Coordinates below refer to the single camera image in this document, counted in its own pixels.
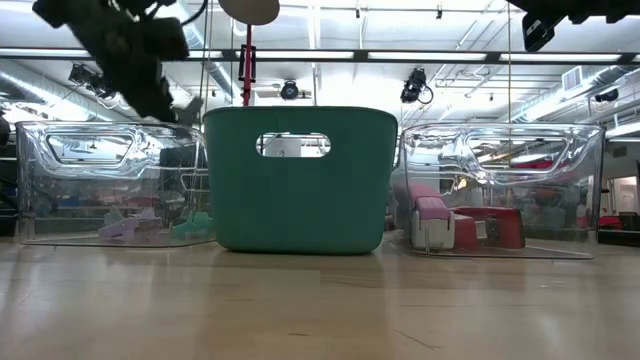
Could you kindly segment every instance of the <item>overhead beam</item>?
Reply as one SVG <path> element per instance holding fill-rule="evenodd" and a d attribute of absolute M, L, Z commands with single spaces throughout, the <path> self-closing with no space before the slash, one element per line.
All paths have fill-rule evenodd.
<path fill-rule="evenodd" d="M 240 49 L 192 50 L 185 62 L 201 62 L 203 54 L 215 61 L 238 62 Z M 258 49 L 257 62 L 470 64 L 470 65 L 639 65 L 640 52 L 507 52 L 417 51 L 365 49 Z M 73 48 L 0 47 L 0 57 L 19 60 L 91 61 L 88 52 Z"/>

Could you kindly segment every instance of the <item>ductwork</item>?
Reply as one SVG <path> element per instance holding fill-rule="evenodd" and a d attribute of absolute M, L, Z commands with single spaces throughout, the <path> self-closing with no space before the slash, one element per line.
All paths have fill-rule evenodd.
<path fill-rule="evenodd" d="M 0 81 L 19 88 L 24 102 L 49 105 L 53 116 L 61 120 L 131 121 L 12 60 L 0 59 Z"/>
<path fill-rule="evenodd" d="M 601 66 L 584 67 L 582 73 L 581 91 L 565 91 L 562 84 L 558 84 L 541 95 L 525 102 L 512 112 L 511 121 L 526 123 L 549 115 L 571 104 L 578 97 L 588 97 L 599 94 L 616 85 L 620 79 L 635 73 L 638 66 L 611 66 L 602 69 Z M 509 114 L 505 114 L 496 120 L 508 122 Z"/>
<path fill-rule="evenodd" d="M 179 16 L 181 18 L 180 20 L 184 21 L 186 18 L 191 16 L 191 13 L 183 0 L 178 0 L 176 6 L 180 7 L 180 12 L 182 13 L 180 14 L 181 16 Z M 185 26 L 183 28 L 183 31 L 185 37 L 189 41 L 190 49 L 209 49 L 209 44 L 205 44 L 204 36 L 200 32 L 200 30 L 198 30 L 194 23 Z M 203 66 L 209 73 L 209 76 L 211 76 L 211 79 L 213 79 L 216 86 L 225 94 L 225 97 L 230 103 L 232 102 L 234 97 L 242 95 L 240 88 L 231 80 L 231 77 L 222 67 L 222 64 L 220 64 L 219 62 L 205 61 Z"/>
<path fill-rule="evenodd" d="M 34 93 L 20 88 L 15 83 L 0 77 L 0 102 L 26 102 L 44 104 Z"/>

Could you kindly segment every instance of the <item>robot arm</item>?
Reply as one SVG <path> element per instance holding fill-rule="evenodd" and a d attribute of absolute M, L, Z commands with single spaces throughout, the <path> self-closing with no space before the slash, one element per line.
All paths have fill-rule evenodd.
<path fill-rule="evenodd" d="M 185 60 L 189 48 L 178 19 L 154 19 L 155 9 L 145 12 L 175 1 L 119 0 L 116 8 L 107 0 L 37 0 L 33 11 L 54 28 L 69 26 L 138 115 L 175 123 L 162 61 Z"/>
<path fill-rule="evenodd" d="M 614 24 L 627 15 L 640 15 L 637 0 L 507 0 L 527 12 L 522 19 L 524 47 L 535 52 L 555 36 L 554 28 L 565 17 L 582 24 L 590 16 L 605 16 Z"/>

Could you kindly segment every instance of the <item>pink toy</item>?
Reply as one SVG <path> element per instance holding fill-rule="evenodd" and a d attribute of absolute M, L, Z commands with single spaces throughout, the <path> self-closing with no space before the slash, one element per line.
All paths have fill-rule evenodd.
<path fill-rule="evenodd" d="M 452 249 L 455 239 L 453 213 L 440 193 L 428 185 L 410 184 L 414 212 L 411 216 L 411 244 L 417 250 Z"/>
<path fill-rule="evenodd" d="M 124 218 L 113 206 L 104 217 L 105 226 L 98 230 L 98 236 L 104 240 L 121 237 L 127 243 L 154 242 L 159 240 L 162 219 L 155 216 L 153 209 L 147 208 L 139 215 Z"/>

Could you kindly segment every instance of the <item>red pole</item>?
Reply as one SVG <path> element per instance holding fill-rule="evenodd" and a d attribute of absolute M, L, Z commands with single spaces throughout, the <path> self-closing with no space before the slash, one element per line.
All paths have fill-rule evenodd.
<path fill-rule="evenodd" d="M 242 105 L 249 106 L 249 99 L 251 98 L 251 25 L 247 24 L 247 48 L 244 54 L 244 98 Z"/>

